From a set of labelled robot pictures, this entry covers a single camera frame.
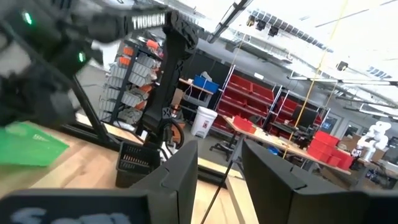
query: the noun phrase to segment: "trash can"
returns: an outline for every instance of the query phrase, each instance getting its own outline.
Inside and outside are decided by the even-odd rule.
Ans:
[[[191,128],[191,134],[194,136],[205,138],[217,115],[217,112],[199,106],[197,115],[195,116],[195,120],[193,121],[193,125]]]

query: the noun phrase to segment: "green led light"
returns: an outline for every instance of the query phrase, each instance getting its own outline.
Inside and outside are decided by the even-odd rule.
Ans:
[[[84,53],[79,53],[79,61],[84,62],[86,60],[86,55]]]
[[[25,20],[26,23],[28,23],[29,25],[32,25],[32,24],[33,24],[32,16],[30,16],[29,13],[23,12],[23,13],[22,13],[22,16],[23,16],[23,18],[24,18],[24,20]]]

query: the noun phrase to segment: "office chair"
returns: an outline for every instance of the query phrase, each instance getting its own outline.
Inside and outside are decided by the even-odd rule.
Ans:
[[[257,124],[260,121],[261,117],[258,115],[253,115],[249,117],[249,121],[252,122],[253,124]],[[234,149],[235,149],[235,137],[238,133],[236,131],[234,131],[234,134],[231,138],[231,140],[228,141],[222,141],[220,143],[215,144],[214,146],[211,146],[209,148],[210,151],[212,151],[213,149],[217,149],[219,151],[223,151],[226,154],[226,161],[229,161],[229,157],[232,155]]]

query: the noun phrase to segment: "computer monitor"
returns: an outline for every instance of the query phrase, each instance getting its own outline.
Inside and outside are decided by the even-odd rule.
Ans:
[[[302,106],[296,106],[294,109],[292,119],[294,121],[298,120],[297,126],[303,126],[304,128],[308,128],[315,122],[315,119],[318,116],[318,112],[316,110],[312,110],[310,108],[304,108],[303,113],[301,114],[300,120],[299,115],[301,112]]]

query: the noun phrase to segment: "floor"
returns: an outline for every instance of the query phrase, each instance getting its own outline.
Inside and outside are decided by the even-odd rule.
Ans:
[[[84,68],[80,74],[78,74],[78,79],[80,81],[81,86],[83,87],[87,97],[90,99],[90,103],[93,105],[93,108],[98,111],[98,105],[100,102],[100,96],[103,91],[103,85],[106,81],[105,72],[92,67],[87,66]],[[78,101],[71,93],[73,99],[73,104],[78,105]],[[209,151],[209,148],[220,142],[221,139],[216,137],[210,133],[205,139],[198,138],[196,136],[192,136],[190,133],[190,125],[186,125],[184,129],[185,134],[185,142],[189,142],[190,140],[197,140],[198,141],[198,148],[199,148],[199,156],[211,162],[215,162],[217,164],[227,166],[228,163],[225,161],[226,155],[223,152],[214,150]],[[233,166],[233,169],[239,170],[237,166]]]

